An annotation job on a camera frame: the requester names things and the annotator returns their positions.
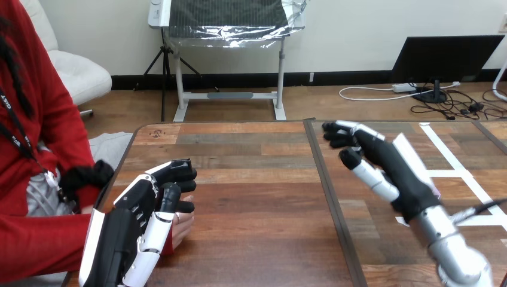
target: black hair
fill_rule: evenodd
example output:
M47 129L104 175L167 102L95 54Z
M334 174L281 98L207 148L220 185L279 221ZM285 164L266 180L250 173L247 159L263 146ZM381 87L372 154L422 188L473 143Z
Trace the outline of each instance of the black hair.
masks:
M19 104L21 104L26 116L31 118L33 115L33 107L26 98L21 87L22 81L17 73L18 66L14 60L16 52L7 44L4 37L5 33L8 32L9 29L11 29L9 21L0 17L0 60L3 60L5 64L7 64L7 68L9 69L11 78L13 79L13 86L16 91L17 100L19 101Z

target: black baseboard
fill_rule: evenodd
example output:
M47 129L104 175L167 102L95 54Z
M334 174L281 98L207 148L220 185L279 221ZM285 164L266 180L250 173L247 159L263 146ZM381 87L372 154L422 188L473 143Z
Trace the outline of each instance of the black baseboard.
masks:
M500 69L483 69L476 77L476 82L492 82ZM313 82L310 82L310 73L285 73L283 85L293 86L344 86L344 85L370 85L390 83L391 71L353 71L353 72L315 72ZM198 88L265 88L276 87L277 73L264 74L207 74L202 78L193 74L183 75L185 89ZM133 90L136 85L139 89L161 90L162 75L127 75L112 76L113 90ZM167 80L168 90L176 89L174 75Z

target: red sweater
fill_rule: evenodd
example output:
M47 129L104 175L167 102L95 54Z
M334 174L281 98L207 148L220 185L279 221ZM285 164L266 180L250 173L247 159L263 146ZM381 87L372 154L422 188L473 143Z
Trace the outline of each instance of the red sweater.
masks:
M48 57L33 24L19 0L1 0L0 17L7 19L7 44L16 52L23 92L35 114L25 116L17 101L11 74L0 59L0 87L13 106L32 146L44 141L53 152L37 151L35 157L52 172L62 174L75 166L94 165L87 133L77 107ZM0 122L19 139L21 134L0 105ZM0 283L36 274L79 269L89 215L27 218L26 187L41 172L33 161L0 135ZM81 207L92 205L94 187L78 191Z

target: monitor stand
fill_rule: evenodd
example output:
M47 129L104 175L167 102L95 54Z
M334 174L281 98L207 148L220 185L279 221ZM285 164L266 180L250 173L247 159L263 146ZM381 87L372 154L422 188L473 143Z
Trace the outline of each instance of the monitor stand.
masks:
M415 93L420 93L422 91L429 91L430 88L417 88ZM424 103L443 103L447 100L447 95L440 91L440 81L435 80L435 85L433 87L433 91L424 94L417 94L412 96L416 100L420 100Z

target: lanyard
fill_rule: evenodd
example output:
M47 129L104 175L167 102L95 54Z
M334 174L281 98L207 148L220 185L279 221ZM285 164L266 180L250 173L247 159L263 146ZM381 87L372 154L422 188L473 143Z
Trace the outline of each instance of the lanyard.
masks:
M14 124L16 125L17 129L21 133L21 135L24 137L24 140L26 142L26 146L24 146L21 141L18 140L18 138L13 135L7 127L5 127L2 123L0 123L0 133L2 133L7 140L9 140L19 151L20 153L25 156L26 158L29 158L31 160L36 161L38 164L39 162L35 158L33 151L32 151L32 145L30 144L30 139L26 136L25 130L21 123L19 122L19 119L17 118L16 113L13 110L13 107L9 103L9 100L4 94L4 91L0 89L0 102L2 102L3 106L7 110L7 113L9 114L9 117L12 119Z
M7 99L7 97L4 94L4 91L2 91L1 88L0 88L0 102L2 102L3 106L7 110L9 117L12 119L12 121L16 125L17 129L19 130L19 132L23 136L23 139L25 140L25 143L28 147L23 145L21 143L21 141L13 133L11 133L7 129L7 127L5 127L2 123L0 123L0 133L2 133L2 135L4 135L7 138L7 140L9 140L14 145L23 156L35 161L41 167L47 183L50 186L57 188L58 182L56 181L54 174L52 172L50 172L49 170L43 168L41 163L39 163L37 158L35 158L35 155L33 154L33 150L32 150L32 145L30 143L30 139L28 138L28 136L26 136L23 126L21 125L19 119L17 118L16 113L13 110L13 107L9 103L9 100Z

